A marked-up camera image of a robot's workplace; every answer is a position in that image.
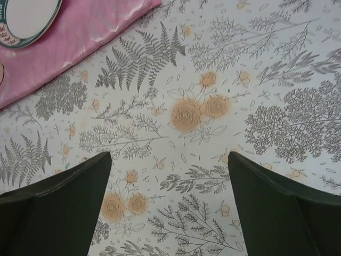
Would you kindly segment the pink satin placemat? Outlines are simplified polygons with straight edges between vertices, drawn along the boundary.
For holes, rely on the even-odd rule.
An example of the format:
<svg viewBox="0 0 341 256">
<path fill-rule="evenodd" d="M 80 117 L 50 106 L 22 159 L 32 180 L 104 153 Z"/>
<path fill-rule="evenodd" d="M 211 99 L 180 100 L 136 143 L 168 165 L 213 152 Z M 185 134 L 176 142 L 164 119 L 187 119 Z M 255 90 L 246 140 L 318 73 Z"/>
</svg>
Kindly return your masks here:
<svg viewBox="0 0 341 256">
<path fill-rule="evenodd" d="M 63 1 L 34 43 L 1 46 L 1 107 L 33 93 L 118 36 L 160 1 Z"/>
</svg>

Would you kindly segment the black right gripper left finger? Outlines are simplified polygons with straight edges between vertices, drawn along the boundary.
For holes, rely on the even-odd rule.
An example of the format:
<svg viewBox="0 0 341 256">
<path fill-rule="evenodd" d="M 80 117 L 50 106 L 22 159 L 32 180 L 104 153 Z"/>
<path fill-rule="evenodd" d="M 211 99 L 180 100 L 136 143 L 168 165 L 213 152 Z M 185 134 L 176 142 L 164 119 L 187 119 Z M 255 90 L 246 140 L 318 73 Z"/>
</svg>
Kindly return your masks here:
<svg viewBox="0 0 341 256">
<path fill-rule="evenodd" d="M 87 255 L 110 171 L 102 152 L 1 194 L 1 255 Z"/>
</svg>

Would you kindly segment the white plate green rim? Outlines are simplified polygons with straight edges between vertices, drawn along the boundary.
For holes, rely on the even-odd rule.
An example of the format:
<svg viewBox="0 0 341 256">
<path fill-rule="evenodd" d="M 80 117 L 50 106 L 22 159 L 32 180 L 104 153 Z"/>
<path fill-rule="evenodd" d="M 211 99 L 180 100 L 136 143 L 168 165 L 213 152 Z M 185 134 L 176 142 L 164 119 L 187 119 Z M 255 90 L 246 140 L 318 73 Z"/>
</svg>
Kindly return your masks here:
<svg viewBox="0 0 341 256">
<path fill-rule="evenodd" d="M 1 0 L 1 46 L 20 49 L 37 41 L 61 5 L 62 0 Z"/>
</svg>

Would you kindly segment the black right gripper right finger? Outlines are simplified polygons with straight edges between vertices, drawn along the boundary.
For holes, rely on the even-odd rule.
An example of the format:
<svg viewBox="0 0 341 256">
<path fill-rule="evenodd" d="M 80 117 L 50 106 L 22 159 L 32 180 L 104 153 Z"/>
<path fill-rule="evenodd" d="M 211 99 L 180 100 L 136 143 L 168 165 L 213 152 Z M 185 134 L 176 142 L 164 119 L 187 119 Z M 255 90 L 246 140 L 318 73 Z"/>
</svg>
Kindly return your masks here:
<svg viewBox="0 0 341 256">
<path fill-rule="evenodd" d="M 340 196 L 235 151 L 228 169 L 248 255 L 340 255 Z"/>
</svg>

